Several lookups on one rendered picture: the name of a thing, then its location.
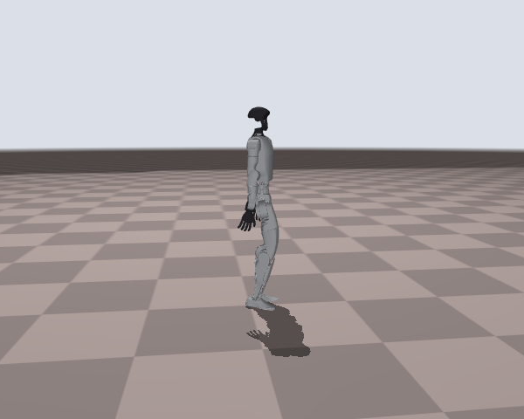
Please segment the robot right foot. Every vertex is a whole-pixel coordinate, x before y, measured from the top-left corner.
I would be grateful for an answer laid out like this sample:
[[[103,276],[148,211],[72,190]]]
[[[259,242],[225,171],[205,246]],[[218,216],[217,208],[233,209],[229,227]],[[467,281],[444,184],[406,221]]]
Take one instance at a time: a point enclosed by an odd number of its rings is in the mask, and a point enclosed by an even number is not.
[[[268,310],[268,311],[273,311],[275,310],[275,306],[269,304],[268,302],[264,301],[262,298],[259,299],[258,301],[256,300],[253,300],[252,299],[253,297],[249,297],[246,302],[245,302],[245,305],[246,306],[253,306],[253,307],[257,307],[259,309],[263,309],[263,310]]]

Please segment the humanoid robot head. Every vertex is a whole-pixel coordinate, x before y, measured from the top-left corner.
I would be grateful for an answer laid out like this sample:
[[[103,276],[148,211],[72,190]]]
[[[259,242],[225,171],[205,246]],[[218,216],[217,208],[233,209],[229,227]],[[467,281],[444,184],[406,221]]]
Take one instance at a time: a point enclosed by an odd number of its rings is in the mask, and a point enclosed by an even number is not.
[[[250,112],[248,113],[248,118],[254,118],[255,121],[260,121],[262,125],[262,127],[255,128],[252,136],[257,136],[257,134],[262,134],[260,136],[264,136],[263,130],[266,131],[268,128],[267,117],[269,114],[270,111],[263,107],[254,107],[250,110]]]

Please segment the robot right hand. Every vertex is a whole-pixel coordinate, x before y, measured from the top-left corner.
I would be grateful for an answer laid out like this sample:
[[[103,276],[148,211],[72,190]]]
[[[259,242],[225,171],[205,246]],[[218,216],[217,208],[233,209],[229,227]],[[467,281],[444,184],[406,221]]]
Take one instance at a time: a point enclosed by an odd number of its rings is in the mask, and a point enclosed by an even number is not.
[[[252,222],[253,222],[253,227],[255,227],[255,225],[256,225],[256,222],[255,222],[255,219],[254,219],[254,215],[252,213],[252,212],[254,212],[255,208],[254,209],[247,209],[247,207],[248,207],[248,202],[245,205],[246,212],[243,214],[242,220],[241,220],[241,222],[240,222],[240,224],[238,226],[238,228],[240,228],[242,223],[243,223],[243,221],[244,221],[243,226],[241,228],[241,230],[242,230],[245,227],[244,231],[247,230],[248,225],[249,225],[248,231],[250,231],[251,226],[252,226]],[[256,203],[255,203],[255,207],[256,207]],[[246,226],[245,226],[245,223],[247,223]]]

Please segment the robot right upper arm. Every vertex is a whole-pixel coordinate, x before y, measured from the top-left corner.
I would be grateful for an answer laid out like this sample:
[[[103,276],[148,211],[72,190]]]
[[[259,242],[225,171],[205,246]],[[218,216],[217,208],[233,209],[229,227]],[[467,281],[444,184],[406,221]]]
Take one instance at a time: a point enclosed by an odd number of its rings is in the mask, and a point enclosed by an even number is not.
[[[256,166],[257,166],[258,160],[259,160],[259,151],[260,151],[260,149],[261,149],[260,139],[248,140],[248,142],[247,142],[247,152],[248,152],[247,176],[249,175],[250,171],[256,170]],[[259,178],[260,178],[260,173],[258,172],[258,174],[259,175],[258,175],[258,179],[257,180],[259,180]]]

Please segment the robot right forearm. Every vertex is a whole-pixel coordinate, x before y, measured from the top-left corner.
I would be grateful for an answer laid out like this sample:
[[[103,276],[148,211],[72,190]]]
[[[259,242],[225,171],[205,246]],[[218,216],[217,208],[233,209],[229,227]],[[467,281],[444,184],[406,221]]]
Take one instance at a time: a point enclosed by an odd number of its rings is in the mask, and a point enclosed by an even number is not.
[[[256,195],[258,193],[258,172],[256,170],[250,171],[248,178],[247,178],[247,187],[248,187],[248,196],[247,196],[247,202],[249,210],[254,210],[255,203],[258,199],[258,196]]]

